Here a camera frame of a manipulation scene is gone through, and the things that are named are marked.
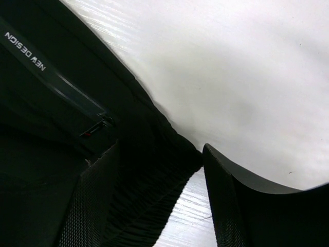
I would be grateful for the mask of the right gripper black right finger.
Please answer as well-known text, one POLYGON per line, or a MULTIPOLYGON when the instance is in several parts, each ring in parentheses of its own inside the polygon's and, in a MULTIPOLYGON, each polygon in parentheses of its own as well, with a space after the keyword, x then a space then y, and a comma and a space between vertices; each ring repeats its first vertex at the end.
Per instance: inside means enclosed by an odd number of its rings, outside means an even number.
POLYGON ((203 165, 218 246, 328 246, 328 185, 272 182, 210 144, 203 165))

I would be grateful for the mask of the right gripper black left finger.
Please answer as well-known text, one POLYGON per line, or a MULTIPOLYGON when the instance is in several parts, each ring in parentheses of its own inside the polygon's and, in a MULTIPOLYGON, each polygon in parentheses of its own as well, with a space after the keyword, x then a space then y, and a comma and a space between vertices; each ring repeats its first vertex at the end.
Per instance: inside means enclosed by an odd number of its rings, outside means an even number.
POLYGON ((55 246, 101 246, 120 164, 113 144, 80 174, 55 246))

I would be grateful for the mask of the black shorts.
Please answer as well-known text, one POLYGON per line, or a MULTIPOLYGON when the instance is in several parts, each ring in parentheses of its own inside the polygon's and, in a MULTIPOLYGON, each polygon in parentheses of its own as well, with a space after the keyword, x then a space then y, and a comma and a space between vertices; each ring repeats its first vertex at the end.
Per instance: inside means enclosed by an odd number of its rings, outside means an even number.
POLYGON ((80 174, 120 164, 101 246, 153 246, 202 155, 60 1, 1 1, 1 246, 55 246, 80 174))

